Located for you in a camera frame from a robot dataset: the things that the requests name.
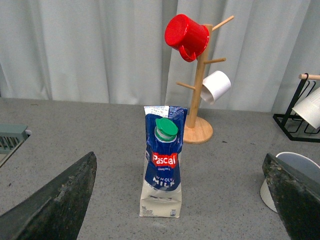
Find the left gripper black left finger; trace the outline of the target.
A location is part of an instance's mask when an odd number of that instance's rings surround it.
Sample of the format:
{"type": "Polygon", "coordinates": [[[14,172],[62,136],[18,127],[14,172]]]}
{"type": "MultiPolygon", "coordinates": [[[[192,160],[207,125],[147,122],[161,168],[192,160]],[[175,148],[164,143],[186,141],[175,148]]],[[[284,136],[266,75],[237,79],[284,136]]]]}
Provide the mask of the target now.
{"type": "Polygon", "coordinates": [[[94,189],[97,158],[89,152],[0,217],[2,240],[75,240],[94,189]]]}

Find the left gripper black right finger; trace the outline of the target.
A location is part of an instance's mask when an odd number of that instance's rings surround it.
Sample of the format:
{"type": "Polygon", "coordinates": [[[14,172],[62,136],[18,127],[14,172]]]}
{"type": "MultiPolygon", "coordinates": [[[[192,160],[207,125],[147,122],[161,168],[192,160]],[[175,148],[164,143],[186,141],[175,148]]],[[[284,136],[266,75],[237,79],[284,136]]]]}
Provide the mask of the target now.
{"type": "Polygon", "coordinates": [[[320,238],[320,183],[268,153],[262,164],[277,213],[292,240],[320,238]]]}

